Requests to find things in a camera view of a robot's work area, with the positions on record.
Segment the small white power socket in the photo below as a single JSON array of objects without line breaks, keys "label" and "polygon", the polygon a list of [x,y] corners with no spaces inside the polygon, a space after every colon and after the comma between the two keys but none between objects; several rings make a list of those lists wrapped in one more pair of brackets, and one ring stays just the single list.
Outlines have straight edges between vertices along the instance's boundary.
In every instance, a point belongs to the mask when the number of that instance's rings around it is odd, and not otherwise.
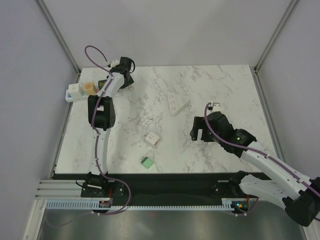
[{"label": "small white power socket", "polygon": [[175,117],[189,105],[190,98],[184,95],[168,92],[167,103],[170,115]]}]

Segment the green plug adapter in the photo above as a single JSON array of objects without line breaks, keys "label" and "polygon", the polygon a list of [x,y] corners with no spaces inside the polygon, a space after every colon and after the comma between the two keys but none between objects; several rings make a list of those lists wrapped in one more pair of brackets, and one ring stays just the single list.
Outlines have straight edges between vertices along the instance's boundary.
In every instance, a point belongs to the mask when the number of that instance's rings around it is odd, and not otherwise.
[{"label": "green plug adapter", "polygon": [[146,169],[149,169],[149,168],[154,164],[153,160],[150,159],[150,158],[147,157],[147,156],[142,157],[140,163],[141,163]]}]

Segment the long white power strip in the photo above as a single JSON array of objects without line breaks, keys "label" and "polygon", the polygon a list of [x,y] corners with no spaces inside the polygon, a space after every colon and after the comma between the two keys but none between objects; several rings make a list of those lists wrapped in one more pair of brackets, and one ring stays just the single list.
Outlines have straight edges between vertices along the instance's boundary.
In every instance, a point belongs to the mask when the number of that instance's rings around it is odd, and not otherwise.
[{"label": "long white power strip", "polygon": [[78,84],[71,84],[65,93],[65,100],[68,103],[87,100],[89,95]]}]

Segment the dark green cube plug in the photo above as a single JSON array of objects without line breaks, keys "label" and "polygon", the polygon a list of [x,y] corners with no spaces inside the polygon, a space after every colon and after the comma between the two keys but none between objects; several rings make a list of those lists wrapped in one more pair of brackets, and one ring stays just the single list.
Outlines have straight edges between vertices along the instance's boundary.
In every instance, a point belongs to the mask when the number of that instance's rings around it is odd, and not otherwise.
[{"label": "dark green cube plug", "polygon": [[98,89],[99,90],[101,90],[103,87],[104,87],[104,85],[105,85],[105,83],[107,82],[107,80],[106,79],[103,79],[103,80],[99,80],[98,81]]}]

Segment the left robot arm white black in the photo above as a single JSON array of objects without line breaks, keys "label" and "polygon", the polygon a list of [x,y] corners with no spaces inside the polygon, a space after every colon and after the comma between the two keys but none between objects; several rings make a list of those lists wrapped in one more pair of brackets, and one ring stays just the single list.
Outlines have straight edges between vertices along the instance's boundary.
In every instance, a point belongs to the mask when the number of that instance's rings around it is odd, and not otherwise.
[{"label": "left robot arm white black", "polygon": [[88,122],[93,131],[93,152],[89,173],[93,175],[108,172],[107,153],[111,128],[116,123],[113,98],[119,90],[134,83],[131,71],[135,63],[129,57],[121,57],[119,64],[112,66],[103,87],[96,95],[87,99]]}]

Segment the white cube plug orange logo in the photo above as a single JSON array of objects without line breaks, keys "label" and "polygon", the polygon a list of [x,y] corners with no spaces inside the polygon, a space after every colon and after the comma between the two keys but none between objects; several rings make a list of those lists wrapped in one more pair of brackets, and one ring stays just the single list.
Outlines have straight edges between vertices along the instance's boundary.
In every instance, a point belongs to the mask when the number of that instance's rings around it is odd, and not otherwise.
[{"label": "white cube plug orange logo", "polygon": [[154,132],[150,132],[148,133],[145,138],[144,138],[144,142],[151,146],[151,147],[156,147],[160,141],[160,136],[157,135],[156,133]]}]

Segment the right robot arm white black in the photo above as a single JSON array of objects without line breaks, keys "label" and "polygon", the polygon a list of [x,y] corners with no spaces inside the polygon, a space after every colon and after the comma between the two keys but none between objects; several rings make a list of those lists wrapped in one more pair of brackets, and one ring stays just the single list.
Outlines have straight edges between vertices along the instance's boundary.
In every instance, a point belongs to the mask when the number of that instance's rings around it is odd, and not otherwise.
[{"label": "right robot arm white black", "polygon": [[216,142],[226,152],[244,160],[269,180],[260,180],[251,173],[242,173],[240,179],[229,184],[229,191],[235,197],[244,193],[262,198],[282,208],[297,224],[308,227],[312,221],[320,220],[320,179],[314,179],[273,157],[248,131],[234,128],[220,111],[196,116],[190,131],[192,141],[202,131],[203,142]]}]

